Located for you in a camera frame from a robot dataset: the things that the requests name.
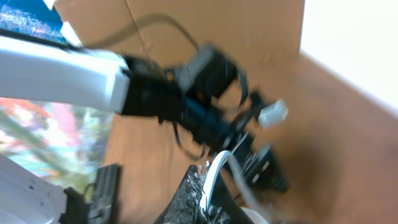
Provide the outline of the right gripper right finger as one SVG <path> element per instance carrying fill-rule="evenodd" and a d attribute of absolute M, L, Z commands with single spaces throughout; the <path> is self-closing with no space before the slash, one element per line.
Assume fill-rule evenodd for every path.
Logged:
<path fill-rule="evenodd" d="M 213 187 L 211 197 L 205 202 L 205 223 L 216 224 L 253 224 L 254 222 L 243 212 L 232 198 L 223 178 L 219 175 Z"/>

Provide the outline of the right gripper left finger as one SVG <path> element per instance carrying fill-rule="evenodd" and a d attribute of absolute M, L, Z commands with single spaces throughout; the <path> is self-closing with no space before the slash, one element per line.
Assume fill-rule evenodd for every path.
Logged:
<path fill-rule="evenodd" d="M 205 174 L 201 165 L 190 165 L 179 183 L 174 196 L 164 211 L 156 218 L 155 224 L 198 224 L 202 222 L 202 198 Z"/>

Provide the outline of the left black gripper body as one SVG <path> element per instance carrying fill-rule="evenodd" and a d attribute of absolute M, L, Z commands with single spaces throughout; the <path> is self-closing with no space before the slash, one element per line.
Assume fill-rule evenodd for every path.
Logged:
<path fill-rule="evenodd" d="M 211 155 L 224 150 L 231 152 L 252 188 L 284 193 L 288 191 L 289 184 L 279 166 L 273 145 L 267 143 L 260 150 L 254 150 L 254 135 L 246 129 L 250 120 L 254 119 L 257 123 L 260 110 L 275 102 L 265 102 L 259 93 L 251 93 L 250 99 L 250 107 L 238 113 L 232 121 L 224 119 L 222 114 L 212 108 L 188 100 L 186 128 L 191 131 L 194 140 L 209 146 Z"/>

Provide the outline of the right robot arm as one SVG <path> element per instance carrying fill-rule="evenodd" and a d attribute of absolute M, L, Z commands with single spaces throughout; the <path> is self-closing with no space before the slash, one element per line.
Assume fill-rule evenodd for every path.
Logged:
<path fill-rule="evenodd" d="M 190 166 L 175 195 L 156 223 L 252 223 L 221 179 L 216 182 L 216 201 L 204 215 L 199 209 L 201 180 Z M 91 200 L 72 187 L 63 188 L 37 177 L 11 159 L 1 156 L 1 223 L 117 223 L 121 166 L 96 170 Z"/>

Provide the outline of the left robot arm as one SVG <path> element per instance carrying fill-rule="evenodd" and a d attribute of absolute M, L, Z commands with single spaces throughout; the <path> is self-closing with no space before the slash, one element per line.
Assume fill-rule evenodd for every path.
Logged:
<path fill-rule="evenodd" d="M 246 130 L 252 119 L 264 128 L 283 121 L 285 103 L 249 91 L 245 71 L 211 44 L 187 63 L 163 68 L 133 55 L 4 33 L 1 96 L 156 117 L 187 130 L 209 155 L 231 152 L 251 187 L 289 188 L 272 146 L 255 151 Z"/>

